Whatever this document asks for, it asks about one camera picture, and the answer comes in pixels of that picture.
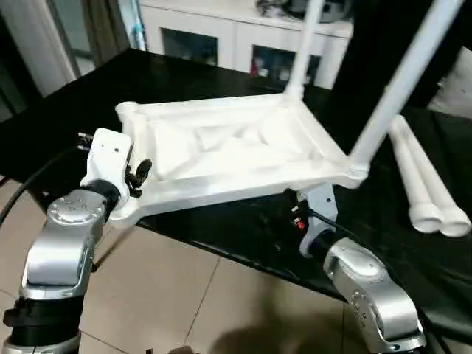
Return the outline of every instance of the white cabinet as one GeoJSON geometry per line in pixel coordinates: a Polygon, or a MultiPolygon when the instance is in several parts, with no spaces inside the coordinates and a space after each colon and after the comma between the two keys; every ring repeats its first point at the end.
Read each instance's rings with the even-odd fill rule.
{"type": "MultiPolygon", "coordinates": [[[[259,24],[244,24],[239,23],[236,34],[236,51],[235,51],[235,67],[234,69],[240,72],[251,72],[254,65],[255,49],[258,47],[279,49],[295,53],[299,47],[301,32],[294,29],[285,29],[277,27],[267,27],[259,24]]],[[[333,87],[334,80],[338,73],[339,67],[344,57],[349,40],[347,38],[340,38],[330,35],[323,35],[316,33],[313,36],[313,43],[311,44],[311,54],[316,68],[314,73],[314,85],[330,89],[333,87]]],[[[287,63],[269,63],[269,66],[285,66],[291,67],[291,59],[287,55],[280,54],[282,59],[287,63]]],[[[263,68],[264,72],[269,72],[271,68],[263,68]]]]}
{"type": "Polygon", "coordinates": [[[202,50],[207,53],[199,53],[198,57],[211,56],[215,53],[218,66],[233,68],[235,22],[148,6],[141,6],[141,14],[145,25],[147,45],[151,52],[185,57],[187,53],[183,50],[176,53],[180,46],[186,44],[182,42],[195,43],[195,37],[192,34],[204,36],[199,39],[212,48],[206,48],[206,44],[204,44],[202,50]]]}
{"type": "MultiPolygon", "coordinates": [[[[301,36],[300,21],[261,17],[254,0],[140,1],[151,52],[287,81],[301,36]]],[[[333,87],[352,31],[349,21],[317,27],[310,84],[333,87]]]]}

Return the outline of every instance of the glass cabinet door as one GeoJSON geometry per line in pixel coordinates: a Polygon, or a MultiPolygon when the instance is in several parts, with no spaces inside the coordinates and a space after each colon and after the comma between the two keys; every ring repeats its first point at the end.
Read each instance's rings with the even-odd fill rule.
{"type": "Polygon", "coordinates": [[[164,53],[170,57],[213,66],[218,63],[218,39],[215,37],[163,28],[162,41],[164,53]]]}
{"type": "MultiPolygon", "coordinates": [[[[252,77],[269,77],[277,85],[285,86],[290,79],[294,60],[294,52],[266,46],[253,46],[250,75],[252,77]]],[[[313,85],[319,61],[319,56],[311,55],[305,76],[305,85],[313,85]]]]}

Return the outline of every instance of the black cable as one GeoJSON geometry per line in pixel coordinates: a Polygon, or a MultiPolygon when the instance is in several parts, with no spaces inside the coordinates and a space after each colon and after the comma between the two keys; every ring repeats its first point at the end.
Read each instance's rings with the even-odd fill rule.
{"type": "Polygon", "coordinates": [[[23,192],[30,188],[31,184],[44,172],[46,171],[49,167],[51,167],[53,164],[61,160],[63,157],[69,155],[73,151],[76,151],[77,147],[71,147],[62,153],[59,153],[58,155],[54,156],[52,159],[50,159],[46,164],[44,164],[43,167],[41,167],[39,170],[34,172],[11,196],[11,198],[8,200],[7,204],[5,205],[5,208],[0,212],[0,227],[3,225],[3,222],[7,218],[8,214],[10,213],[11,209],[13,208],[13,205],[18,201],[18,199],[21,197],[23,192]]]}
{"type": "Polygon", "coordinates": [[[438,335],[436,333],[436,330],[434,329],[434,325],[433,323],[431,322],[431,320],[426,316],[426,314],[424,313],[424,311],[417,306],[417,311],[418,311],[418,315],[425,327],[428,328],[428,332],[434,337],[434,339],[436,339],[437,343],[440,345],[442,351],[444,352],[444,354],[452,354],[452,350],[451,348],[449,347],[449,345],[444,341],[444,339],[442,338],[442,336],[438,335]]]}
{"type": "Polygon", "coordinates": [[[9,180],[10,180],[9,177],[2,178],[0,181],[0,188],[2,188],[9,180]]]}
{"type": "Polygon", "coordinates": [[[344,226],[339,225],[335,221],[332,221],[331,219],[326,218],[325,216],[319,214],[318,212],[315,212],[313,209],[308,209],[308,216],[315,217],[321,221],[324,221],[328,225],[332,227],[336,227],[337,229],[343,231],[346,235],[352,237],[354,240],[359,240],[358,235],[356,235],[354,232],[346,229],[344,226]]]}
{"type": "Polygon", "coordinates": [[[345,319],[346,319],[346,303],[343,302],[342,303],[342,323],[341,323],[341,328],[342,328],[342,332],[341,332],[341,350],[339,350],[339,352],[341,354],[344,354],[344,333],[346,331],[345,319]]]}

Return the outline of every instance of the shelf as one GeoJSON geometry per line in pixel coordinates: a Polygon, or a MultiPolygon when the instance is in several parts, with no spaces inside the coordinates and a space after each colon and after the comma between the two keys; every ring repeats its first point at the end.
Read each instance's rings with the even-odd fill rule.
{"type": "MultiPolygon", "coordinates": [[[[296,19],[262,17],[255,7],[255,0],[139,0],[139,3],[147,7],[195,13],[250,24],[298,31],[302,29],[302,22],[296,19]]],[[[350,38],[353,33],[353,24],[350,21],[319,24],[316,33],[350,38]]]]}

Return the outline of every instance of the white tube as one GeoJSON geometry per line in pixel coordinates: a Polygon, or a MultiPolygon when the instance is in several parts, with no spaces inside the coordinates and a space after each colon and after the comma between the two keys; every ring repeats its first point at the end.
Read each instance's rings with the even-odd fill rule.
{"type": "Polygon", "coordinates": [[[395,115],[405,105],[464,0],[435,0],[350,154],[352,166],[368,170],[395,115]]]}
{"type": "Polygon", "coordinates": [[[303,83],[310,63],[310,48],[316,25],[322,14],[324,0],[310,0],[305,14],[305,25],[302,29],[300,47],[295,56],[290,80],[285,88],[285,94],[296,100],[303,98],[303,83]]]}
{"type": "Polygon", "coordinates": [[[425,234],[437,232],[440,230],[443,223],[443,214],[431,202],[431,197],[426,189],[420,171],[414,164],[414,160],[404,139],[404,134],[405,132],[398,124],[398,120],[394,119],[390,126],[389,135],[392,140],[393,151],[403,186],[405,187],[406,196],[410,203],[410,221],[413,227],[419,232],[425,234]]]}
{"type": "Polygon", "coordinates": [[[443,180],[438,175],[428,156],[414,136],[408,123],[402,116],[395,119],[400,128],[405,131],[405,140],[412,158],[421,173],[428,193],[433,203],[441,210],[442,227],[440,231],[449,237],[460,237],[471,230],[471,221],[465,212],[454,202],[443,180]]]}

